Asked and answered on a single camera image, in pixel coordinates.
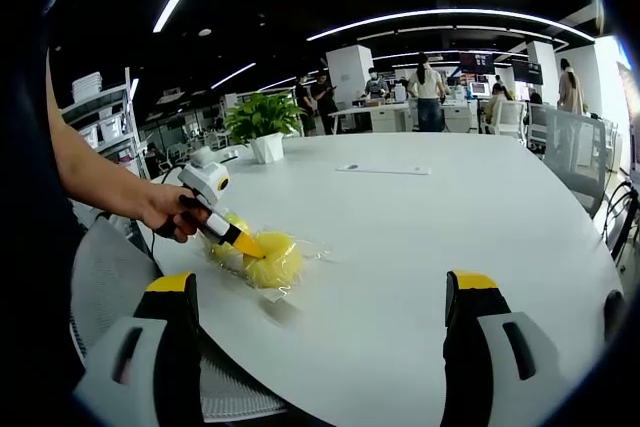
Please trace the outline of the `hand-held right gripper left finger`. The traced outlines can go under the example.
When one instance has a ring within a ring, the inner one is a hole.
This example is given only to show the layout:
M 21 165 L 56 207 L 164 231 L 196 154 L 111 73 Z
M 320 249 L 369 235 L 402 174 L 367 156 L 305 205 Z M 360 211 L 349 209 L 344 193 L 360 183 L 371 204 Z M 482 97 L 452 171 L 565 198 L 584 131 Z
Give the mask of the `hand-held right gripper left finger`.
M 196 275 L 160 277 L 88 350 L 74 400 L 91 426 L 201 426 L 200 363 Z

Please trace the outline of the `person's left hand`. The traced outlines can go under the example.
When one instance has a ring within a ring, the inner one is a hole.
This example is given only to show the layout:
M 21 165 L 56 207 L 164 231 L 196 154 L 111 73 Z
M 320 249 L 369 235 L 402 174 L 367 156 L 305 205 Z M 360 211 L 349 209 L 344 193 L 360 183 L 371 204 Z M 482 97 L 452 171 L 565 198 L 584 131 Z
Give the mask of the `person's left hand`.
M 189 189 L 150 184 L 144 198 L 141 219 L 161 237 L 186 243 L 210 214 Z

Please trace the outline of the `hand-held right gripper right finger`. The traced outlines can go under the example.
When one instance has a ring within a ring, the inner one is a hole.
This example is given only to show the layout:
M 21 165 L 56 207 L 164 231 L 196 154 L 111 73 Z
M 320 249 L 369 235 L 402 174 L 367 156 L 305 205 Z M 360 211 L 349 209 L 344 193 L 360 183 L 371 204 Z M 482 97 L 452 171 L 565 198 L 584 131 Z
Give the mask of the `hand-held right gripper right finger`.
M 552 339 L 480 273 L 446 277 L 444 426 L 542 426 L 568 392 Z

